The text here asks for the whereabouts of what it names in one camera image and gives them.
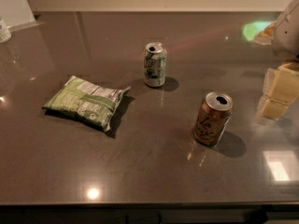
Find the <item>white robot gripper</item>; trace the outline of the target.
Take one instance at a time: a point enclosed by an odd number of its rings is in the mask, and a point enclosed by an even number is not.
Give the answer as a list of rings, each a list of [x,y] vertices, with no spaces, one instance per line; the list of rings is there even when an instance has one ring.
[[[279,14],[272,49],[280,60],[291,63],[267,69],[257,109],[261,117],[277,120],[299,97],[299,0],[292,0]]]

